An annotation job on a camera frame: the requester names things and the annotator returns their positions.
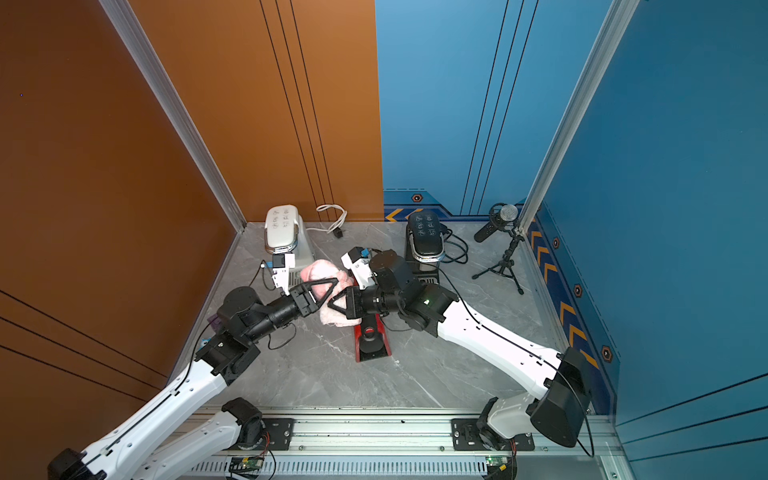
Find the black coffee machine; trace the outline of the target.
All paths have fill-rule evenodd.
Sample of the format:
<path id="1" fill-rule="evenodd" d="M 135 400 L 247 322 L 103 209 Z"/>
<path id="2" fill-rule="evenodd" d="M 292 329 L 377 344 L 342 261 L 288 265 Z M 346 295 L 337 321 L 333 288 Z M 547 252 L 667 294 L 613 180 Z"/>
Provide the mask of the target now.
<path id="1" fill-rule="evenodd" d="M 426 283 L 438 284 L 445 256 L 442 226 L 433 210 L 412 213 L 406 224 L 405 260 L 413 274 Z"/>

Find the red Nespresso coffee machine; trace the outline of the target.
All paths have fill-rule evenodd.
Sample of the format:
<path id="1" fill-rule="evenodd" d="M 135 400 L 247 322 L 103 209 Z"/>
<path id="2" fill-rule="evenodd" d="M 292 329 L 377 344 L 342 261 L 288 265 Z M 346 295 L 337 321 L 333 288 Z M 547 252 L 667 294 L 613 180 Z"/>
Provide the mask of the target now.
<path id="1" fill-rule="evenodd" d="M 391 355 L 386 328 L 379 314 L 364 316 L 354 327 L 354 339 L 358 363 Z"/>

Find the left green circuit board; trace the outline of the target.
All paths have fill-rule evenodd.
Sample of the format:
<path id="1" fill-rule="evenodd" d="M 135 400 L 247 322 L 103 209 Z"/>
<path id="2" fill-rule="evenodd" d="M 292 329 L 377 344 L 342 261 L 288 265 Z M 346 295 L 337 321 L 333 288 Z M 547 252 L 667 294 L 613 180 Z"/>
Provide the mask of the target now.
<path id="1" fill-rule="evenodd" d="M 232 457 L 226 470 L 227 479 L 258 479 L 264 470 L 263 457 Z"/>

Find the green circuit board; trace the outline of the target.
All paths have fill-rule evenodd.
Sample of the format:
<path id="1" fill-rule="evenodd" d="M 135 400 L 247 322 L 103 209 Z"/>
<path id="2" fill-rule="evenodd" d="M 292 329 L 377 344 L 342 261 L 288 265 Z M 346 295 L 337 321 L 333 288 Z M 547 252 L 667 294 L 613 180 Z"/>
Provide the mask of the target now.
<path id="1" fill-rule="evenodd" d="M 490 465 L 484 480 L 515 480 L 518 475 L 518 462 L 516 457 L 507 457 L 499 465 Z"/>
<path id="2" fill-rule="evenodd" d="M 263 457 L 232 457 L 226 470 L 227 479 L 258 479 L 264 470 Z"/>

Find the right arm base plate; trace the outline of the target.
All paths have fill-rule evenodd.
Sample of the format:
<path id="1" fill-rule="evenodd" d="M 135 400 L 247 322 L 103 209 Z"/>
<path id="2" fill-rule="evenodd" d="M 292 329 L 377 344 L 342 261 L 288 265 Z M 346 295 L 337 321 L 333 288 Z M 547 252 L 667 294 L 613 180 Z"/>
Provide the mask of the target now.
<path id="1" fill-rule="evenodd" d="M 454 418 L 450 421 L 451 438 L 455 451 L 532 452 L 536 446 L 530 433 L 504 439 L 488 427 L 480 428 L 475 418 Z"/>

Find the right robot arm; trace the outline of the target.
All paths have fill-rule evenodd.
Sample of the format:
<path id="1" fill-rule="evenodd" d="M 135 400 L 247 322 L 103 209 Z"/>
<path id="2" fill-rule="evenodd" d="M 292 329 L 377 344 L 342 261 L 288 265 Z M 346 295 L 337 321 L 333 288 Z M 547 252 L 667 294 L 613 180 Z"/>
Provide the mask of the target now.
<path id="1" fill-rule="evenodd" d="M 370 254 L 355 247 L 341 258 L 356 283 L 328 303 L 349 319 L 397 314 L 412 329 L 459 345 L 524 388 L 508 399 L 489 400 L 475 422 L 484 447 L 507 450 L 512 440 L 537 432 L 566 448 L 590 432 L 589 366 L 581 353 L 529 341 L 472 308 L 458 292 L 424 282 L 392 250 Z"/>

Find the right green circuit board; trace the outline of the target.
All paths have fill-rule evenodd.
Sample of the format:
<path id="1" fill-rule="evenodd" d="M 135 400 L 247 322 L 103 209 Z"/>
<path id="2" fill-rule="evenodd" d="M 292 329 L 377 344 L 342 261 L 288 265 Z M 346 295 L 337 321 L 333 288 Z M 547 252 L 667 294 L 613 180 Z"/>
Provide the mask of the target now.
<path id="1" fill-rule="evenodd" d="M 518 475 L 518 462 L 516 457 L 507 457 L 499 465 L 490 465 L 484 480 L 515 480 Z"/>

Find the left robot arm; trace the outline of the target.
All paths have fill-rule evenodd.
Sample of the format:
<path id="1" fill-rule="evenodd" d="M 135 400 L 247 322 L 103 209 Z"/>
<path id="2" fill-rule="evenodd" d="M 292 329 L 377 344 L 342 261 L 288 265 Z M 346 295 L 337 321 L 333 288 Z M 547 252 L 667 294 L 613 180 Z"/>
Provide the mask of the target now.
<path id="1" fill-rule="evenodd" d="M 51 479 L 129 479 L 199 407 L 230 386 L 258 357 L 257 343 L 327 301 L 314 287 L 333 291 L 338 281 L 302 282 L 269 304 L 250 286 L 230 291 L 218 308 L 215 334 L 194 352 L 184 372 L 128 420 L 82 451 L 67 448 L 48 465 Z"/>

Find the pink striped towel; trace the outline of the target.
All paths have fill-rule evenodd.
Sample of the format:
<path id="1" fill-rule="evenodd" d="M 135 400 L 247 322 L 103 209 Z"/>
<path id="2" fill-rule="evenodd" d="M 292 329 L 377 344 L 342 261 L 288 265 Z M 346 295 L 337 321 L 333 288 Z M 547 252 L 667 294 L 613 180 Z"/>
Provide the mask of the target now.
<path id="1" fill-rule="evenodd" d="M 347 287 L 354 286 L 354 279 L 345 271 L 342 271 L 334 263 L 321 259 L 313 262 L 300 272 L 303 282 L 315 280 L 326 280 L 335 278 L 336 285 L 332 293 L 328 296 L 327 302 L 319 309 L 319 318 L 323 325 L 342 327 L 354 327 L 361 323 L 360 318 L 348 319 L 344 313 L 338 312 L 330 307 L 332 299 L 342 293 Z"/>

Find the white coffee machine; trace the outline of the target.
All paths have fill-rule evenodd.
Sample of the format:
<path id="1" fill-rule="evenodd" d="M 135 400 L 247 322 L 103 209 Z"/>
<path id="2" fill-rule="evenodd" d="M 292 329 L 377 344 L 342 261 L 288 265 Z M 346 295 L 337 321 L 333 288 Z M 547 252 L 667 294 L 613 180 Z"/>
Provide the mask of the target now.
<path id="1" fill-rule="evenodd" d="M 271 256 L 279 253 L 295 255 L 295 267 L 291 270 L 291 288 L 298 285 L 301 282 L 300 272 L 315 261 L 315 255 L 296 206 L 279 205 L 268 211 L 265 221 L 265 249 Z"/>

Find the aluminium front rail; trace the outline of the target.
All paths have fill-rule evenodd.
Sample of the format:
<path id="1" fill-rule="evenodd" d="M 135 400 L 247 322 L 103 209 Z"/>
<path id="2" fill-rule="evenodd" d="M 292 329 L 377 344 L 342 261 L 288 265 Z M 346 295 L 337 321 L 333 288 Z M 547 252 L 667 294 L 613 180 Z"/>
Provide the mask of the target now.
<path id="1" fill-rule="evenodd" d="M 232 457 L 265 459 L 258 479 L 483 479 L 490 465 L 516 457 L 516 479 L 630 479 L 633 474 L 617 437 L 602 417 L 570 449 L 537 433 L 535 450 L 455 451 L 450 421 L 458 412 L 392 410 L 271 411 L 294 418 L 287 451 L 225 450 L 236 424 L 222 413 L 197 415 L 184 435 L 155 450 L 129 479 L 227 479 Z"/>

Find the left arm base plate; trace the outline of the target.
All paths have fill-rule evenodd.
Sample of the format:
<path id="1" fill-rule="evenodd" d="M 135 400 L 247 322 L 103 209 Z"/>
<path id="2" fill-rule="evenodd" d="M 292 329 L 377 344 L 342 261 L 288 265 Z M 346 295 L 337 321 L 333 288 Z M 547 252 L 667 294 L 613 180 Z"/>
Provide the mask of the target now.
<path id="1" fill-rule="evenodd" d="M 225 450 L 287 451 L 293 438 L 294 426 L 294 418 L 267 417 L 259 422 L 251 421 L 240 428 L 235 441 Z"/>

